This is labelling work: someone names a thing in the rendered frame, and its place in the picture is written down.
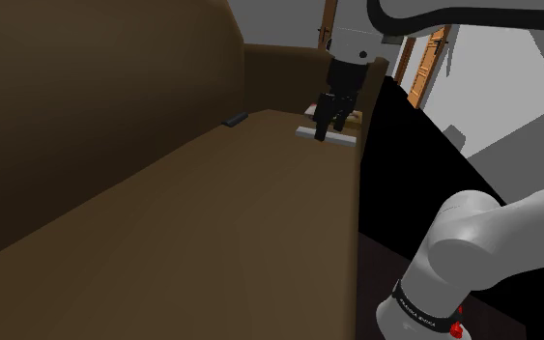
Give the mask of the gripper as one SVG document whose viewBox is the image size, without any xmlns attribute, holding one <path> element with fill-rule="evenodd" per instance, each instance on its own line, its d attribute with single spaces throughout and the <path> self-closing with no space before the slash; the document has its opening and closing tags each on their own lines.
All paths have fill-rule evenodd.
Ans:
<svg viewBox="0 0 544 340">
<path fill-rule="evenodd" d="M 368 65 L 352 64 L 336 58 L 330 60 L 326 78 L 329 92 L 319 96 L 313 117 L 316 140 L 325 140 L 331 120 L 334 130 L 344 128 L 347 118 L 354 111 L 368 69 Z"/>
</svg>

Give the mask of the tan book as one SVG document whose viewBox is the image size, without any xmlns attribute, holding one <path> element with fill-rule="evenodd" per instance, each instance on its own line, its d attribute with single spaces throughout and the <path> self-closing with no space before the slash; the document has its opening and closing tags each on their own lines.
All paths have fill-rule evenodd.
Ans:
<svg viewBox="0 0 544 340">
<path fill-rule="evenodd" d="M 315 121 L 316 110 L 317 104 L 312 103 L 304 110 L 303 115 L 311 121 Z M 336 120 L 339 118 L 339 115 L 337 111 L 333 111 L 332 107 L 329 109 L 329 111 L 334 113 L 334 116 L 329 121 L 329 129 L 334 129 L 334 125 L 336 123 Z M 345 123 L 343 124 L 343 129 L 361 129 L 361 124 L 362 112 L 354 110 L 346 117 Z"/>
</svg>

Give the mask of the grey flat tablet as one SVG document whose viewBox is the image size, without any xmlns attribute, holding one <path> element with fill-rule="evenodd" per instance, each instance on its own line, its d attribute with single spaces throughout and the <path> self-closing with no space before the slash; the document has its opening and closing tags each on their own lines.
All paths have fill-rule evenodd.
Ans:
<svg viewBox="0 0 544 340">
<path fill-rule="evenodd" d="M 295 135 L 298 137 L 315 139 L 316 129 L 312 127 L 298 127 L 295 131 Z M 337 145 L 355 147 L 358 139 L 346 134 L 327 132 L 324 141 Z"/>
</svg>

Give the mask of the wooden door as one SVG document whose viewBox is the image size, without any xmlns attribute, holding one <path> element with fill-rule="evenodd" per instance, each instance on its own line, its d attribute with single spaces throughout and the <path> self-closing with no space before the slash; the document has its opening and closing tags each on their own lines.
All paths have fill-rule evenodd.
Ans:
<svg viewBox="0 0 544 340">
<path fill-rule="evenodd" d="M 424 49 L 418 65 L 415 67 L 415 75 L 412 86 L 408 91 L 407 100 L 414 108 L 419 108 L 423 96 L 428 88 L 432 73 L 437 66 L 438 60 L 444 47 L 448 44 L 447 37 L 452 26 L 446 25 L 432 33 L 424 43 Z M 395 68 L 394 81 L 401 85 L 407 71 L 412 54 L 415 48 L 416 38 L 407 38 L 403 44 L 403 50 Z"/>
<path fill-rule="evenodd" d="M 325 0 L 322 22 L 318 28 L 318 49 L 326 50 L 331 38 L 338 0 Z"/>
</svg>

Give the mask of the black remote control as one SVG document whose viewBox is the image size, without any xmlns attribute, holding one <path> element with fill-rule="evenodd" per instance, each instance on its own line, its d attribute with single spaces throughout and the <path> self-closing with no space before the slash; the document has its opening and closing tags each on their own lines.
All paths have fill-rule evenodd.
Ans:
<svg viewBox="0 0 544 340">
<path fill-rule="evenodd" d="M 236 115 L 222 121 L 221 124 L 223 126 L 232 128 L 232 127 L 238 125 L 239 123 L 241 123 L 242 121 L 244 121 L 247 117 L 248 117 L 247 112 L 241 112 L 239 114 L 236 114 Z"/>
</svg>

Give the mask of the brown sofa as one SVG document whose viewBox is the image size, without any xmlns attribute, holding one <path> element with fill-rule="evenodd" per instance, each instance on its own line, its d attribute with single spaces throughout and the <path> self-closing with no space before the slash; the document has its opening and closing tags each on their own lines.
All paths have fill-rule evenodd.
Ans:
<svg viewBox="0 0 544 340">
<path fill-rule="evenodd" d="M 0 340 L 355 340 L 328 66 L 227 0 L 0 0 Z"/>
</svg>

